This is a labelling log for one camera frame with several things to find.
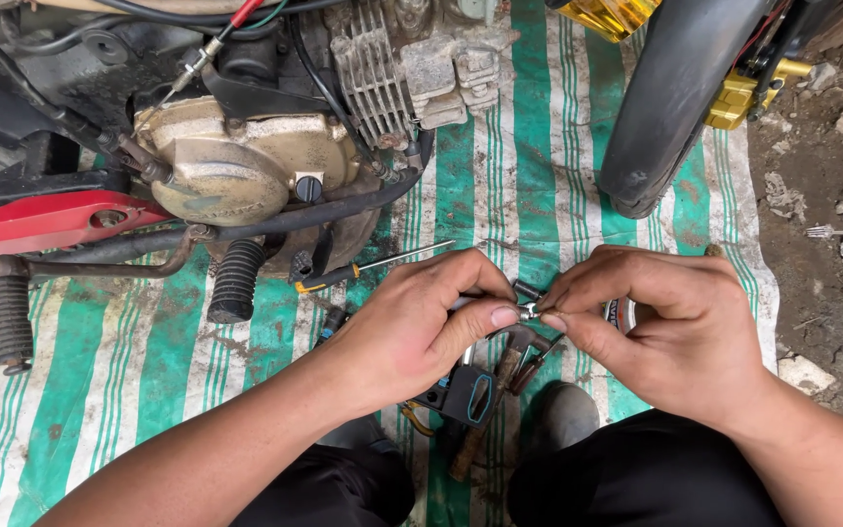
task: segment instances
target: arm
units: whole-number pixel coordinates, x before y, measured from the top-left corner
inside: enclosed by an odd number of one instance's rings
[[[493,296],[449,319],[463,292]],[[474,249],[393,269],[323,346],[126,452],[36,525],[227,525],[314,441],[422,393],[467,346],[513,324],[514,299],[503,273]]]
[[[658,314],[626,336],[600,315],[601,302],[625,295]],[[790,525],[843,525],[843,417],[763,367],[726,260],[603,245],[539,309],[644,401],[730,437]]]

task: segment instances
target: red frame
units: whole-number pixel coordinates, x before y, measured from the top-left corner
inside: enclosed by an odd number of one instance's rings
[[[93,218],[101,210],[121,212],[125,220],[103,227]],[[0,206],[0,254],[74,246],[171,218],[157,203],[112,190],[21,198]]]

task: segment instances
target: fingernail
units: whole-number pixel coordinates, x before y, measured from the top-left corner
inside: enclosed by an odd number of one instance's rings
[[[516,324],[518,321],[519,313],[517,313],[512,307],[507,307],[505,305],[497,307],[493,310],[493,314],[490,315],[490,322],[493,323],[493,327],[506,327],[508,325]]]
[[[552,329],[556,329],[562,333],[568,331],[568,325],[565,324],[565,321],[561,320],[556,315],[545,314],[541,318],[539,318],[539,320],[541,320],[542,323],[546,326]]]

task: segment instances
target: dirt ground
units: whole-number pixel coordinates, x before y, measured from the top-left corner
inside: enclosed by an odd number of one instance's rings
[[[804,60],[830,63],[838,71],[836,81],[816,92],[797,86],[807,79],[787,82],[771,111],[785,118],[792,130],[785,132],[782,123],[751,126],[750,168],[760,209],[763,257],[779,281],[779,356],[802,355],[834,375],[837,382],[817,397],[843,413],[842,236],[805,236],[805,229],[814,225],[843,230],[843,214],[836,209],[843,202],[843,135],[835,130],[843,111],[843,47],[808,53]],[[772,212],[764,175],[773,172],[804,197],[805,222]]]

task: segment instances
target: forearm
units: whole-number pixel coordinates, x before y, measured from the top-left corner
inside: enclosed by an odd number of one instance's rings
[[[843,417],[779,381],[766,399],[715,427],[737,444],[790,525],[843,525]]]
[[[353,417],[332,368],[290,365],[95,473],[39,526],[227,525],[323,434]]]

